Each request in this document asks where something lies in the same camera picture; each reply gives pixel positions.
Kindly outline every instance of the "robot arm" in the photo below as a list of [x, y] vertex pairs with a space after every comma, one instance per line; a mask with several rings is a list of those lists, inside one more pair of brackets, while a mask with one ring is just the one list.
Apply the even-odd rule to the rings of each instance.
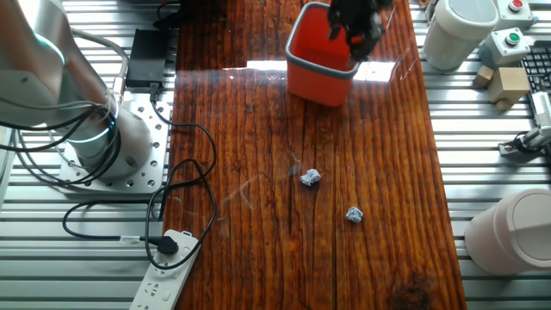
[[369, 54], [385, 33], [379, 13], [392, 6], [393, 0], [333, 0], [327, 13], [329, 39], [335, 40], [341, 28], [346, 32], [350, 60], [368, 60]]
[[[92, 104], [105, 106], [108, 112], [87, 114]], [[86, 119], [75, 130], [71, 125], [56, 131], [69, 137], [67, 141], [87, 170], [97, 171], [96, 167], [105, 164], [115, 139], [122, 147], [105, 177], [131, 174], [149, 157], [149, 128], [119, 108], [77, 47], [61, 2], [1, 0], [0, 121], [12, 127], [53, 126], [78, 117]]]

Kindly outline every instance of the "black power adapter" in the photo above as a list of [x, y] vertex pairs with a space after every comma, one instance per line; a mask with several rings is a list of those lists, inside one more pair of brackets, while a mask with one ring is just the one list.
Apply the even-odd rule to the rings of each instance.
[[164, 65], [169, 49], [170, 33], [158, 30], [136, 30], [128, 63], [127, 87], [163, 87]]

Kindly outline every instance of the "wooden block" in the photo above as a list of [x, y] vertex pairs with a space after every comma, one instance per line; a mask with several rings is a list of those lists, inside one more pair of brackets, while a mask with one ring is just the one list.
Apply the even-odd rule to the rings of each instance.
[[502, 112], [508, 111], [509, 109], [511, 109], [512, 106], [513, 103], [511, 103], [507, 99], [501, 99], [498, 101], [498, 103], [496, 103], [496, 109]]
[[488, 84], [488, 90], [492, 103], [507, 99], [514, 104], [530, 92], [526, 71], [524, 68], [498, 68]]
[[480, 87], [486, 87], [488, 83], [490, 83], [490, 80], [492, 80], [493, 73], [493, 69], [483, 65], [479, 72], [476, 73], [476, 77], [473, 80], [474, 84]]

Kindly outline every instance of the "black power cord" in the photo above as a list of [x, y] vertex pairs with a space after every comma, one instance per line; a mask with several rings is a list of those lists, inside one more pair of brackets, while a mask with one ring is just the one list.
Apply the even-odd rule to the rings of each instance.
[[[196, 127], [196, 128], [199, 128], [200, 130], [202, 130], [202, 132], [207, 135], [207, 138], [208, 138], [211, 146], [213, 147], [213, 154], [214, 154], [213, 163], [210, 165], [210, 167], [208, 167], [207, 171], [205, 171], [205, 173], [204, 173], [205, 176], [208, 176], [210, 174], [210, 172], [214, 169], [214, 166], [216, 165], [216, 160], [217, 160], [216, 158], [218, 157], [218, 152], [216, 151], [216, 144], [214, 143], [213, 136], [210, 134], [210, 132], [205, 127], [203, 127], [199, 124], [196, 124], [196, 123], [175, 123], [173, 121], [169, 121], [166, 118], [164, 118], [163, 115], [161, 115], [161, 113], [157, 109], [158, 95], [159, 95], [159, 84], [157, 84], [157, 83], [150, 84], [149, 101], [151, 102], [151, 104], [153, 106], [153, 110], [155, 111], [155, 114], [158, 116], [158, 118], [161, 121], [163, 121], [165, 124], [168, 124], [168, 125], [171, 125], [171, 126], [174, 126], [174, 127]], [[197, 177], [193, 180], [187, 181], [184, 184], [195, 183], [199, 180], [201, 180], [201, 177]], [[163, 202], [166, 201], [166, 196], [167, 195], [168, 195], [167, 192], [163, 193]], [[163, 214], [164, 214], [164, 203], [161, 205], [161, 209], [160, 209], [160, 212], [159, 212], [159, 218], [162, 218]]]
[[[41, 152], [41, 151], [45, 151], [47, 149], [50, 149], [54, 146], [58, 146], [58, 145], [62, 144], [63, 142], [67, 141], [83, 125], [83, 123], [86, 121], [86, 119], [89, 116], [91, 116], [92, 114], [94, 114], [98, 109], [99, 108], [97, 106], [95, 106], [92, 110], [90, 110], [88, 112], [85, 112], [85, 113], [82, 113], [80, 116], [76, 117], [75, 119], [77, 119], [77, 124], [75, 124], [75, 126], [73, 126], [71, 128], [71, 130], [69, 130], [69, 132], [67, 132], [63, 137], [61, 137], [61, 139], [59, 139], [59, 140], [57, 140], [53, 143], [47, 144], [45, 146], [39, 146], [39, 147], [33, 147], [33, 148], [0, 145], [0, 149], [6, 150], [6, 151], [11, 151], [11, 152]], [[67, 121], [64, 124], [66, 124], [66, 123], [72, 124], [74, 122], [73, 120]], [[0, 125], [5, 126], [5, 127], [9, 127], [9, 128], [15, 129], [15, 130], [28, 130], [29, 128], [32, 128], [32, 127], [17, 126], [17, 125], [5, 123], [3, 121], [0, 121]], [[54, 127], [56, 129], [61, 128], [59, 125], [56, 125]], [[33, 128], [33, 130], [31, 130], [31, 131], [44, 131], [44, 130], [46, 130], [46, 128], [51, 128], [51, 127], [42, 127], [42, 128], [40, 128], [40, 130], [36, 130], [37, 128]]]
[[[171, 269], [177, 268], [177, 267], [185, 264], [195, 254], [195, 252], [201, 246], [203, 240], [206, 238], [208, 232], [211, 229], [211, 226], [214, 223], [214, 219], [216, 217], [216, 212], [217, 212], [218, 207], [217, 207], [217, 204], [216, 204], [216, 199], [214, 197], [214, 193], [213, 193], [210, 185], [208, 184], [208, 181], [207, 181], [206, 177], [207, 177], [208, 174], [210, 174], [210, 172], [213, 170], [214, 166], [216, 165], [216, 158], [218, 157], [218, 154], [217, 154], [217, 151], [216, 151], [216, 145], [214, 143], [214, 139], [211, 136], [210, 132], [205, 127], [203, 127], [199, 124], [195, 124], [195, 123], [175, 123], [173, 121], [167, 120], [166, 118], [164, 118], [161, 115], [161, 113], [157, 109], [157, 98], [158, 98], [158, 95], [159, 95], [158, 86], [159, 86], [158, 84], [152, 84], [151, 87], [150, 87], [150, 89], [151, 89], [150, 102], [152, 104], [153, 110], [155, 111], [155, 114], [157, 114], [157, 116], [159, 117], [159, 119], [161, 121], [163, 121], [166, 124], [169, 124], [173, 127], [197, 127], [200, 130], [202, 130], [207, 135], [207, 137], [208, 137], [208, 139], [209, 139], [209, 141], [210, 141], [210, 143], [213, 147], [213, 153], [214, 153], [213, 163], [209, 166], [209, 168], [205, 172], [203, 172], [202, 169], [201, 169], [201, 166], [199, 165], [199, 163], [195, 159], [193, 159], [193, 158], [184, 159], [183, 161], [176, 164], [170, 170], [165, 186], [162, 186], [160, 189], [155, 191], [152, 194], [152, 196], [150, 197], [149, 200], [133, 200], [133, 201], [129, 201], [129, 200], [125, 200], [125, 201], [100, 200], [100, 201], [88, 201], [88, 202], [79, 203], [78, 205], [76, 205], [76, 206], [72, 207], [71, 209], [69, 209], [67, 211], [67, 213], [65, 213], [65, 216], [64, 216], [63, 221], [62, 221], [62, 225], [63, 225], [63, 228], [65, 229], [65, 231], [67, 233], [69, 233], [70, 235], [73, 235], [75, 237], [85, 238], [85, 239], [120, 240], [122, 238], [122, 236], [94, 236], [94, 235], [82, 234], [82, 233], [79, 233], [79, 232], [73, 232], [67, 226], [67, 221], [69, 220], [69, 216], [71, 215], [72, 212], [74, 212], [75, 210], [77, 210], [79, 208], [83, 208], [83, 207], [92, 208], [92, 207], [94, 207], [95, 205], [98, 205], [98, 204], [120, 204], [120, 203], [138, 203], [138, 204], [141, 204], [141, 203], [144, 203], [144, 204], [147, 205], [147, 210], [145, 212], [145, 235], [140, 236], [139, 240], [140, 241], [145, 241], [145, 251], [147, 253], [147, 257], [149, 258], [149, 260], [150, 260], [150, 262], [152, 263], [153, 266], [155, 266], [156, 268], [161, 269], [161, 270], [171, 270]], [[174, 177], [176, 172], [181, 167], [183, 167], [185, 164], [188, 164], [188, 163], [193, 164], [193, 166], [195, 167], [195, 170], [199, 174], [199, 177], [197, 177], [195, 179], [192, 179], [192, 180], [189, 180], [189, 181], [180, 182], [180, 183], [171, 183], [172, 178]], [[191, 251], [188, 253], [188, 255], [186, 257], [184, 257], [181, 261], [179, 261], [178, 263], [175, 263], [171, 266], [162, 266], [162, 265], [160, 265], [159, 263], [157, 263], [155, 261], [155, 258], [152, 254], [152, 251], [151, 251], [150, 243], [158, 245], [158, 251], [160, 251], [164, 254], [167, 254], [167, 255], [174, 254], [177, 251], [177, 249], [174, 245], [174, 241], [171, 240], [170, 237], [151, 238], [149, 236], [149, 225], [150, 225], [150, 222], [151, 222], [151, 218], [153, 218], [154, 220], [163, 219], [163, 217], [164, 217], [164, 205], [166, 203], [166, 197], [172, 189], [196, 186], [196, 185], [200, 184], [200, 181], [207, 188], [208, 194], [210, 196], [210, 199], [211, 199], [211, 202], [212, 202], [212, 205], [213, 205], [213, 212], [212, 212], [210, 221], [208, 222], [207, 226], [204, 228], [203, 232], [201, 233], [201, 236], [198, 238], [197, 244], [193, 247], [193, 249], [191, 249]], [[159, 216], [157, 217], [154, 214], [155, 200], [157, 199], [158, 195], [161, 192], [163, 192], [163, 198], [161, 200], [161, 207], [160, 207], [160, 210], [159, 210]]]
[[[29, 171], [29, 173], [31, 173], [34, 177], [36, 177], [37, 179], [39, 179], [40, 181], [42, 181], [44, 183], [48, 183], [48, 184], [54, 185], [54, 186], [66, 187], [66, 186], [72, 186], [72, 185], [78, 185], [78, 184], [86, 184], [86, 183], [90, 183], [90, 182], [96, 180], [97, 178], [99, 178], [103, 174], [105, 174], [107, 172], [107, 170], [115, 163], [115, 160], [117, 159], [117, 157], [119, 156], [119, 153], [121, 151], [121, 133], [119, 132], [118, 127], [116, 125], [115, 116], [112, 113], [110, 113], [109, 111], [103, 111], [103, 113], [107, 114], [106, 116], [107, 116], [107, 119], [109, 120], [109, 124], [110, 124], [109, 128], [108, 128], [109, 129], [109, 134], [111, 135], [111, 137], [110, 137], [111, 141], [108, 143], [108, 147], [109, 147], [108, 151], [110, 151], [110, 153], [109, 153], [109, 155], [107, 155], [106, 158], [104, 158], [104, 160], [102, 161], [102, 164], [98, 165], [87, 176], [82, 177], [82, 178], [80, 178], [78, 180], [75, 180], [75, 181], [61, 180], [58, 177], [55, 177], [55, 176], [47, 173], [42, 168], [40, 168], [36, 164], [34, 159], [31, 157], [29, 152], [24, 152], [24, 153], [25, 153], [28, 161], [31, 163], [31, 165], [33, 167], [30, 167], [26, 163], [26, 161], [23, 158], [21, 152], [16, 153], [17, 157], [19, 158], [19, 161], [22, 163], [23, 167], [25, 167], [25, 169], [27, 169]], [[89, 116], [88, 113], [82, 114], [82, 117], [84, 119], [87, 118], [88, 116]], [[22, 136], [22, 134], [19, 130], [17, 130], [17, 134], [19, 135], [19, 142], [22, 145], [22, 149], [29, 150], [27, 148], [25, 140], [24, 140], [24, 138], [23, 138], [23, 136]], [[36, 170], [40, 171], [44, 176], [49, 177], [49, 179], [46, 179], [46, 178], [40, 176], [39, 174], [35, 173], [33, 171], [33, 169], [36, 169]]]

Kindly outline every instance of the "green button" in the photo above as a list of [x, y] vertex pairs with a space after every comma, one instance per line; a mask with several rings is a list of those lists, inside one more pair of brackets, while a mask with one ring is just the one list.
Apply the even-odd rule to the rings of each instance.
[[520, 37], [518, 36], [518, 34], [509, 34], [509, 39], [511, 39], [514, 42], [520, 41]]

